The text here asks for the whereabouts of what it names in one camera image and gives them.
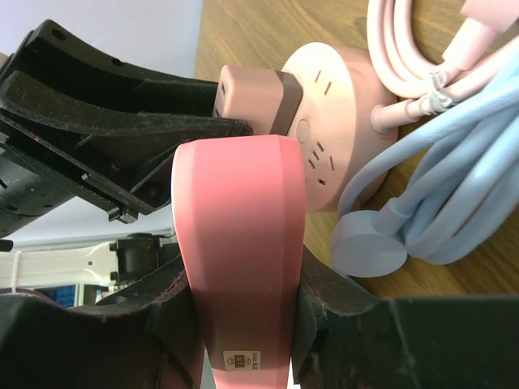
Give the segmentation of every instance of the coiled blue cable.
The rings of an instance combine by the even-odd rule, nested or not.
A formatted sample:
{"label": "coiled blue cable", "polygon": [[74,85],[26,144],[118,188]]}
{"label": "coiled blue cable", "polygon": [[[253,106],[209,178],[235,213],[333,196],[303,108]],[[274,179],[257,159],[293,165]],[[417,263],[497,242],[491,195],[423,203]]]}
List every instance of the coiled blue cable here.
{"label": "coiled blue cable", "polygon": [[478,95],[364,166],[341,195],[339,218],[380,174],[429,146],[405,192],[372,225],[400,236],[410,255],[446,264],[488,239],[519,202],[519,53]]}

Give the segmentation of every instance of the printed label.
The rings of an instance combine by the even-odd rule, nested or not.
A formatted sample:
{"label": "printed label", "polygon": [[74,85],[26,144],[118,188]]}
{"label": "printed label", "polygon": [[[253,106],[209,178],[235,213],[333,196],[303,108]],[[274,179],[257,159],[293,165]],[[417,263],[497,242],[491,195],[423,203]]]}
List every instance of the printed label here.
{"label": "printed label", "polygon": [[260,370],[259,351],[224,351],[225,369],[232,371]]}

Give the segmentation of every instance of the pink power plug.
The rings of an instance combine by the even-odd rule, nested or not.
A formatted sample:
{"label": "pink power plug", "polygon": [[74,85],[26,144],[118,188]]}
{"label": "pink power plug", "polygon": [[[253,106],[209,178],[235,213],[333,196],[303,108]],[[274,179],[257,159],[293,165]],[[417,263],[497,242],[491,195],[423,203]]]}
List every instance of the pink power plug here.
{"label": "pink power plug", "polygon": [[174,223],[218,389],[285,389],[305,224],[296,139],[181,145]]}

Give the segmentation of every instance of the logo on label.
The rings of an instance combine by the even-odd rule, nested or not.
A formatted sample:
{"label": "logo on label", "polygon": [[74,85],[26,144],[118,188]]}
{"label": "logo on label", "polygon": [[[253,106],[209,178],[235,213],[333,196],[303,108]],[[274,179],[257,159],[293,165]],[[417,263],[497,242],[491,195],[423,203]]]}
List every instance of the logo on label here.
{"label": "logo on label", "polygon": [[259,351],[224,351],[226,370],[260,370],[261,353]]}

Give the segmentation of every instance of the wooden table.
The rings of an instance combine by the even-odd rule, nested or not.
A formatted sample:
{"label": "wooden table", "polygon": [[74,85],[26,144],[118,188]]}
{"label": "wooden table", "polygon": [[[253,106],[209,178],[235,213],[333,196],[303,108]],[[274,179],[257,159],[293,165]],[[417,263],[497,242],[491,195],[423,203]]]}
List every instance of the wooden table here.
{"label": "wooden table", "polygon": [[[417,0],[414,30],[418,46],[439,61],[463,18],[462,0]],[[312,41],[367,48],[367,0],[204,0],[196,77],[218,80],[225,64],[280,70],[300,46]],[[496,42],[501,45],[519,28]],[[401,136],[417,125],[401,128]],[[382,188],[366,207],[380,208],[398,196],[422,155],[391,170]],[[307,217],[305,244],[330,264],[329,238],[335,213]],[[433,266],[410,259],[385,277],[359,280],[379,296],[445,295],[519,292],[519,212],[465,259],[448,266]]]}

